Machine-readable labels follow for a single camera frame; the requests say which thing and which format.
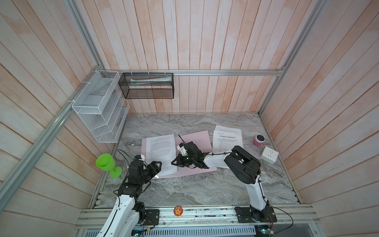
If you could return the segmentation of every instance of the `pink paper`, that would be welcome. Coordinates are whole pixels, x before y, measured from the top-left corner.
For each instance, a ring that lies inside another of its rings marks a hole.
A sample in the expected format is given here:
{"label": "pink paper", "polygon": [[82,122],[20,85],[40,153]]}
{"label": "pink paper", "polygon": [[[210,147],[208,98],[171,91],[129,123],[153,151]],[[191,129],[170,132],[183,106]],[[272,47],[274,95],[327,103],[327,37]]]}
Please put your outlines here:
{"label": "pink paper", "polygon": [[[212,152],[212,145],[211,140],[209,138],[208,131],[201,131],[201,132],[194,132],[186,135],[181,135],[183,140],[187,143],[190,141],[193,141],[197,145],[197,147],[202,152]],[[175,146],[182,143],[182,140],[179,137],[175,137]],[[144,155],[146,157],[146,138],[142,139],[142,145],[141,145],[141,155]],[[187,167],[178,167],[178,171],[174,174],[169,174],[165,176],[159,176],[160,179],[163,178],[176,178],[176,177],[182,177],[192,174],[200,174],[210,171],[217,170],[217,167],[209,168],[209,169],[200,169],[200,168],[194,168],[190,169]]]}

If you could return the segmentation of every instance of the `wooden wall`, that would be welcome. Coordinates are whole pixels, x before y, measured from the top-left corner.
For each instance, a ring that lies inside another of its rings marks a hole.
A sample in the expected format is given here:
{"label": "wooden wall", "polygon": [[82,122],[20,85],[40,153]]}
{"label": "wooden wall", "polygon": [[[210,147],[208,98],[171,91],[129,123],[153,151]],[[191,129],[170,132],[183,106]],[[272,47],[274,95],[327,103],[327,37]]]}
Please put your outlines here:
{"label": "wooden wall", "polygon": [[[0,182],[95,66],[64,1],[0,1]],[[1,236],[70,236],[109,151],[73,114],[0,215]]]}
{"label": "wooden wall", "polygon": [[[315,0],[76,0],[107,69],[276,69]],[[275,77],[175,77],[131,113],[258,111]]]}
{"label": "wooden wall", "polygon": [[379,235],[378,13],[330,1],[262,116],[329,236]]}

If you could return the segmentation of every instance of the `orange badge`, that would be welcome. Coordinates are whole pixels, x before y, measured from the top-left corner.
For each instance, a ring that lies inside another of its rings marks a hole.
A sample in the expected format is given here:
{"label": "orange badge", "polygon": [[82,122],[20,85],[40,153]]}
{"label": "orange badge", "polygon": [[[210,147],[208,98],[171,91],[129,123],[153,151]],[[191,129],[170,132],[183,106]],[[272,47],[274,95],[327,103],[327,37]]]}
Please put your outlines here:
{"label": "orange badge", "polygon": [[181,206],[176,206],[174,208],[174,214],[177,217],[180,217],[183,214],[183,208]]}

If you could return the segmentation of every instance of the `marble tabletop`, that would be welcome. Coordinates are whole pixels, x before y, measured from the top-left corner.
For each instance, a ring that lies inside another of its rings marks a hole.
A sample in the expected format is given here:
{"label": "marble tabletop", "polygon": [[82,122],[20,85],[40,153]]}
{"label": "marble tabletop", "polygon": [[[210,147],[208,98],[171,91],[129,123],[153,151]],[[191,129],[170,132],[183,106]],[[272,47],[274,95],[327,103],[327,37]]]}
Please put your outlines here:
{"label": "marble tabletop", "polygon": [[[141,153],[142,138],[203,130],[208,130],[212,141],[216,125],[242,129],[244,149],[259,160],[264,146],[273,148],[261,120],[254,113],[128,115],[118,148],[134,157]],[[266,138],[261,147],[252,143],[258,134]],[[108,176],[97,207],[114,205],[116,196],[112,191],[118,189],[126,175],[127,163],[124,157],[117,152],[115,160],[123,173],[117,179]],[[263,191],[268,200],[272,204],[297,203],[279,160],[274,165],[261,160],[261,164]],[[202,174],[151,181],[151,186],[138,198],[146,206],[249,205],[245,184],[229,169],[218,168],[217,171]]]}

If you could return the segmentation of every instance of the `white power socket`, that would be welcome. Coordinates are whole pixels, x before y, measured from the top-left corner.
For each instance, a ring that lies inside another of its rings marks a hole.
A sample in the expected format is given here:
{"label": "white power socket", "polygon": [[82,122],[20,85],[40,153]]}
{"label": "white power socket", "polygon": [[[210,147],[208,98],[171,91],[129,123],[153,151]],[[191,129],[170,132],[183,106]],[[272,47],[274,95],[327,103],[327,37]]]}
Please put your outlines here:
{"label": "white power socket", "polygon": [[266,146],[262,152],[261,159],[273,165],[278,158],[278,155],[279,152]]}

